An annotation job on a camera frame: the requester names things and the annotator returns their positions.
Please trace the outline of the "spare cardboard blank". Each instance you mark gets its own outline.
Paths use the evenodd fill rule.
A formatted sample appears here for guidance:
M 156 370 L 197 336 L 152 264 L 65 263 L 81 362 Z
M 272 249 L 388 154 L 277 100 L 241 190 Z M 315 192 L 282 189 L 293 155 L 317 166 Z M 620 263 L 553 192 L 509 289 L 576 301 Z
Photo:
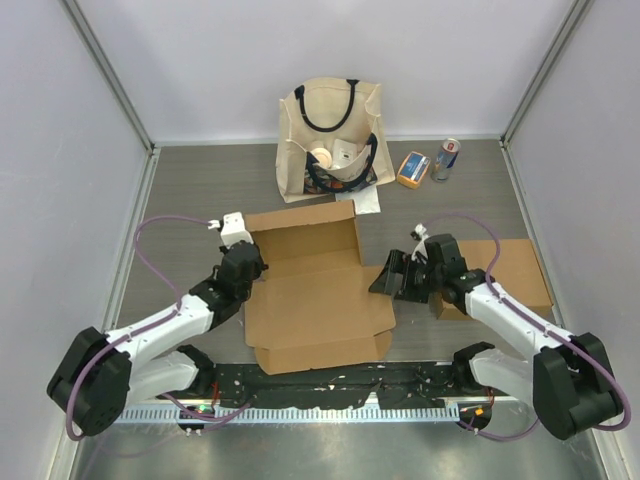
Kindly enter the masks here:
M 246 225 L 268 268 L 244 308 L 245 342 L 269 375 L 382 360 L 396 326 L 372 293 L 351 201 L 253 214 Z

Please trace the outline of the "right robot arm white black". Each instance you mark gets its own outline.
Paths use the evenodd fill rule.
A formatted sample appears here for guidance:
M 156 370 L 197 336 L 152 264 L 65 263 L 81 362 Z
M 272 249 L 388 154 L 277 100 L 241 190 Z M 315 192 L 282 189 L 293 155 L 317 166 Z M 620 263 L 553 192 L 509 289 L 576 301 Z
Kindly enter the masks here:
M 467 265 L 452 235 L 415 238 L 413 252 L 389 253 L 370 292 L 413 303 L 438 296 L 498 333 L 520 355 L 513 358 L 487 342 L 456 352 L 451 380 L 457 391 L 472 395 L 489 387 L 515 397 L 560 440 L 630 423 L 628 398 L 598 337 L 575 335 L 516 301 L 487 271 Z

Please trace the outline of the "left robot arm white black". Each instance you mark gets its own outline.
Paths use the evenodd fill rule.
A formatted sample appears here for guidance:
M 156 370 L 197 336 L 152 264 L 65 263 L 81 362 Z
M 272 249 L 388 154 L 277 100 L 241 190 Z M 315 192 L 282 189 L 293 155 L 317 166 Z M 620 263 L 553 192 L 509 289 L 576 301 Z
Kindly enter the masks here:
M 126 407 L 165 393 L 205 397 L 213 364 L 186 342 L 236 315 L 266 268 L 258 246 L 240 241 L 209 277 L 166 309 L 106 333 L 94 327 L 79 332 L 46 389 L 65 414 L 68 437 L 96 436 Z

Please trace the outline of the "brown cardboard box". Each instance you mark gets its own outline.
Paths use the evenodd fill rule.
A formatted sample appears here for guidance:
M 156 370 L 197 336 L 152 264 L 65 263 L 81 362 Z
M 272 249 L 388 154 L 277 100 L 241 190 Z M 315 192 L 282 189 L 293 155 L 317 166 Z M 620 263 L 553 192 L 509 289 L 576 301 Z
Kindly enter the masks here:
M 470 269 L 486 269 L 496 252 L 492 240 L 459 241 L 458 246 Z M 532 242 L 503 239 L 500 247 L 500 257 L 491 275 L 521 304 L 540 316 L 548 316 L 553 302 Z

